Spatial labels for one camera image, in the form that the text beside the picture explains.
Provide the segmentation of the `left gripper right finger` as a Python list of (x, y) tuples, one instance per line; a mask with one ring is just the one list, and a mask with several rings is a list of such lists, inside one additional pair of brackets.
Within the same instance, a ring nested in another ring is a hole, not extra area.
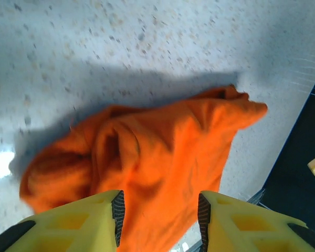
[(296, 218), (220, 193), (198, 197), (201, 251), (315, 251), (315, 232)]

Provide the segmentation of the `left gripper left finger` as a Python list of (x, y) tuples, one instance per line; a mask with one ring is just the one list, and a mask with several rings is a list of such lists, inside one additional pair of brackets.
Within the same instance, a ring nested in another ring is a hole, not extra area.
[(35, 214), (0, 234), (0, 251), (117, 251), (124, 192), (111, 190)]

